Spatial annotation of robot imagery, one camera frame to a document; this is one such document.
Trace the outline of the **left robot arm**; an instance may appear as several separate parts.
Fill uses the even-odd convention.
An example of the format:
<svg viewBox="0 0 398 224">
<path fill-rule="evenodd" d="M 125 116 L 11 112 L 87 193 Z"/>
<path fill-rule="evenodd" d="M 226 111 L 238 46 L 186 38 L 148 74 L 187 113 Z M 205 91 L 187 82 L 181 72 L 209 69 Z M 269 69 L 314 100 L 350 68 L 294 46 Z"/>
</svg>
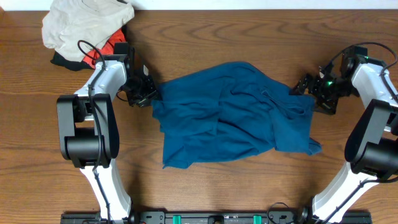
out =
<svg viewBox="0 0 398 224">
<path fill-rule="evenodd" d="M 100 54 L 88 81 L 57 100 L 62 156 L 87 178 L 100 206 L 97 213 L 64 213 L 61 223 L 140 222 L 116 164 L 120 143 L 113 100 L 121 91 L 129 106 L 140 108 L 160 97 L 148 68 L 127 42 L 115 43 L 111 55 Z"/>
</svg>

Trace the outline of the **teal blue t-shirt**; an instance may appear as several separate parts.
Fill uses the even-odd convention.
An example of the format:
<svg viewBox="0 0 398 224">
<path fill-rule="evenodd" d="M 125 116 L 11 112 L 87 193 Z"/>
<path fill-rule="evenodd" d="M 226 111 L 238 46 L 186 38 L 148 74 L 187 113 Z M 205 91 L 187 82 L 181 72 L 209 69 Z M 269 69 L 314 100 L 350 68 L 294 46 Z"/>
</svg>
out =
<svg viewBox="0 0 398 224">
<path fill-rule="evenodd" d="M 159 86 L 153 117 L 164 134 L 162 163 L 229 162 L 267 152 L 314 155 L 315 101 L 246 62 L 230 62 Z"/>
</svg>

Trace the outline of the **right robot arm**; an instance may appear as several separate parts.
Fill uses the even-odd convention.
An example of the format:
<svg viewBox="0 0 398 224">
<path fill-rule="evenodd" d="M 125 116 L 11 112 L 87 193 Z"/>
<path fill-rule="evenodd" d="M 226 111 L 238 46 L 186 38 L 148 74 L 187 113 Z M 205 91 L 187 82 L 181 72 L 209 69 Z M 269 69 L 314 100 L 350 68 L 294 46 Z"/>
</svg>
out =
<svg viewBox="0 0 398 224">
<path fill-rule="evenodd" d="M 397 141 L 383 136 L 397 135 L 397 90 L 389 78 L 390 66 L 370 57 L 365 42 L 350 45 L 337 56 L 340 75 L 333 73 L 334 63 L 329 62 L 317 76 L 303 76 L 291 94 L 313 95 L 314 110 L 324 114 L 335 114 L 338 100 L 350 95 L 361 98 L 365 110 L 346 142 L 343 167 L 303 207 L 295 223 L 371 223 L 369 212 L 351 206 L 372 187 L 397 182 Z"/>
</svg>

